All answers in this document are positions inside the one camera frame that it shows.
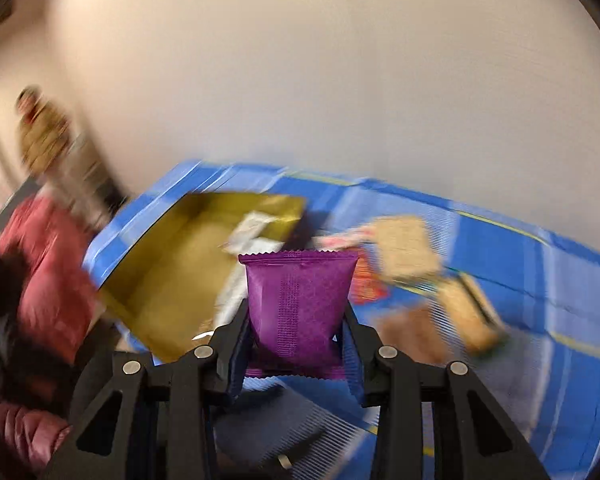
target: red snack package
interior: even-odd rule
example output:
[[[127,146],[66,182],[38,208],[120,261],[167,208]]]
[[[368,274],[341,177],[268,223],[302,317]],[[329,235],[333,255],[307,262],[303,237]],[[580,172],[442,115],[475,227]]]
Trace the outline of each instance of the red snack package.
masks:
[[[387,286],[375,272],[368,254],[363,248],[354,248],[358,252],[358,264],[353,272],[349,299],[355,304],[364,304],[382,300],[389,295]]]

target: snack packet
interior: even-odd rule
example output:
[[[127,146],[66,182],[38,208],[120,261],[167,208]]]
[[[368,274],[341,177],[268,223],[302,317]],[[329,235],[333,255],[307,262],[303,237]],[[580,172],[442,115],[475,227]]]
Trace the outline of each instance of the snack packet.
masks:
[[[358,252],[358,264],[349,291],[352,303],[365,304],[386,298],[389,295],[388,287],[380,280],[368,254],[363,248],[356,248],[355,251]]]
[[[256,352],[248,375],[343,378],[338,345],[354,251],[241,254]]]
[[[409,285],[442,271],[442,259],[431,248],[425,221],[417,216],[387,216],[374,221],[382,278]]]
[[[438,284],[438,302],[470,355],[490,351],[506,336],[506,327],[480,285],[460,272]]]

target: screw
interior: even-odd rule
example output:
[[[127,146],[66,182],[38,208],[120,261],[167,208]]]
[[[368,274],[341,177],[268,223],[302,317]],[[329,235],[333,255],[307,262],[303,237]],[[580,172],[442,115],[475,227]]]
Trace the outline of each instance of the screw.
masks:
[[[455,361],[451,363],[449,369],[456,375],[465,375],[469,371],[469,368],[467,368],[466,364],[464,364],[462,361]]]
[[[202,345],[197,347],[193,351],[193,355],[195,355],[198,359],[204,359],[206,357],[211,357],[214,354],[214,349],[209,345]]]
[[[289,460],[289,457],[285,454],[278,455],[278,462],[280,462],[283,469],[291,469],[293,467],[291,460]]]
[[[392,346],[381,346],[378,349],[378,354],[385,359],[393,359],[398,355],[398,351]]]
[[[122,371],[127,375],[137,374],[142,368],[141,364],[138,361],[127,361],[123,367]]]

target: white wall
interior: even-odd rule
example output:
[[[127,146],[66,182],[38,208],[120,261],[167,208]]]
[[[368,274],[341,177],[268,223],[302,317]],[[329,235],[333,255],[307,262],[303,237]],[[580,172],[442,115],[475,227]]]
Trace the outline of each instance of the white wall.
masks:
[[[139,192],[187,157],[373,175],[600,248],[600,32],[577,0],[54,0]]]
[[[20,117],[16,113],[15,102],[29,84],[39,85],[45,98],[55,101],[75,119],[77,101],[57,57],[50,49],[42,16],[0,42],[0,144],[22,181],[27,173],[22,165],[16,134]]]

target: gold tray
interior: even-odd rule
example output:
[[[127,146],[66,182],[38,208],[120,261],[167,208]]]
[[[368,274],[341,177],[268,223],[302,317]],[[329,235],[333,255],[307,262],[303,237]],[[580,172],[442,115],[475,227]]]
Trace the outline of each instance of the gold tray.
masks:
[[[208,338],[218,293],[236,257],[220,248],[250,211],[276,217],[260,236],[285,242],[304,198],[189,193],[131,247],[100,288],[109,311],[158,359],[172,362]]]

